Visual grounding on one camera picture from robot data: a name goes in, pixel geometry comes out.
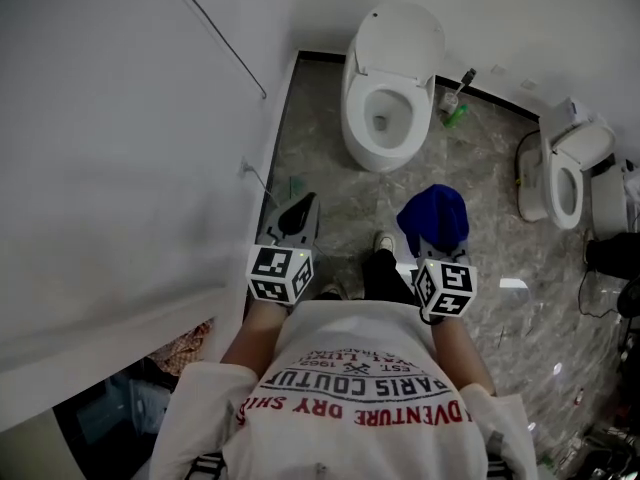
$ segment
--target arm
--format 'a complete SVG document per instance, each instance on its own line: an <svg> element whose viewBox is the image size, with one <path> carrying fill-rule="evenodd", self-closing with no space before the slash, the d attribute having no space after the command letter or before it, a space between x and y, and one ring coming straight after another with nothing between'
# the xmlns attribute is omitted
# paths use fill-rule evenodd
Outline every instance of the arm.
<svg viewBox="0 0 640 480"><path fill-rule="evenodd" d="M287 311L273 302L255 301L221 363L253 370L261 378L273 360L273 351Z"/></svg>
<svg viewBox="0 0 640 480"><path fill-rule="evenodd" d="M495 395L491 375L476 350L461 318L445 318L431 328L438 364L458 391L469 384L480 384Z"/></svg>

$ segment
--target wall outlet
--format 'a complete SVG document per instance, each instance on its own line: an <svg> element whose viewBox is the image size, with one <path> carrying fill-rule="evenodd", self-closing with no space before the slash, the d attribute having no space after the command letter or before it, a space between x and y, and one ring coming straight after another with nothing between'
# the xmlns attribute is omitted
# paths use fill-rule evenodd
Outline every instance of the wall outlet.
<svg viewBox="0 0 640 480"><path fill-rule="evenodd" d="M538 87L538 83L531 80L531 78L527 78L520 84L520 86L527 91L533 91L536 87Z"/></svg>
<svg viewBox="0 0 640 480"><path fill-rule="evenodd" d="M494 75L502 76L506 72L507 72L507 69L503 68L499 64L496 64L495 66L493 66L493 68L491 68L491 73L493 73Z"/></svg>

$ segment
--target blue cloth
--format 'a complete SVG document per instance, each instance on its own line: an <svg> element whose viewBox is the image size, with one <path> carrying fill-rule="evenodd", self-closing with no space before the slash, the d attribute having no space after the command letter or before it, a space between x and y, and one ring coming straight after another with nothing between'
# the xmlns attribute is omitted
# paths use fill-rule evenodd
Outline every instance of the blue cloth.
<svg viewBox="0 0 640 480"><path fill-rule="evenodd" d="M413 196L397 221L416 258L420 255L420 237L439 251L451 252L469 236L464 199L446 185L431 185Z"/></svg>

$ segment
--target marble floor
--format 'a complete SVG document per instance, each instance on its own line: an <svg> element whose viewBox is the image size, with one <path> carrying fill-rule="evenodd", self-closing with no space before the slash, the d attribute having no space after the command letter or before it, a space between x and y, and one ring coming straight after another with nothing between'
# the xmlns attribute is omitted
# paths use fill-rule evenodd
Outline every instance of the marble floor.
<svg viewBox="0 0 640 480"><path fill-rule="evenodd" d="M581 316L577 306L588 194L575 230L561 231L549 220L524 222L516 207L513 160L518 141L537 124L468 95L461 95L461 103L470 111L453 129L444 128L434 109L427 140L407 165L384 175L363 171L342 139L342 67L299 61L273 172L280 200L306 190L319 195L317 244L330 261L320 260L315 290L335 275L350 297L361 296L359 264L370 254L375 231L395 230L396 256L411 261L396 214L433 183L458 190L467 205L471 260L479 272L478 297L465 321L499 393L522 395L536 424L532 434L539 457L548 455L559 464L570 439L602 413L616 385L617 315L594 319ZM443 89L437 90L440 95ZM509 288L505 280L513 279L526 288ZM620 287L618 280L589 274L583 309L599 314L613 307ZM582 388L584 398L576 406Z"/></svg>

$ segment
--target toilet bowl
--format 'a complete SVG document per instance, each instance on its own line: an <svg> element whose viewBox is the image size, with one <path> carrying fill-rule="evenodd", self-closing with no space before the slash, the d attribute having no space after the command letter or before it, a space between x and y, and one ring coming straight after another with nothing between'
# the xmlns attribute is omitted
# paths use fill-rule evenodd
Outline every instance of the toilet bowl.
<svg viewBox="0 0 640 480"><path fill-rule="evenodd" d="M580 222L584 172L613 152L606 122L573 98L540 116L540 147L518 158L518 209L529 222L549 217L561 229Z"/></svg>
<svg viewBox="0 0 640 480"><path fill-rule="evenodd" d="M427 138L444 33L415 4L383 4L364 19L342 76L342 135L365 169L407 163Z"/></svg>

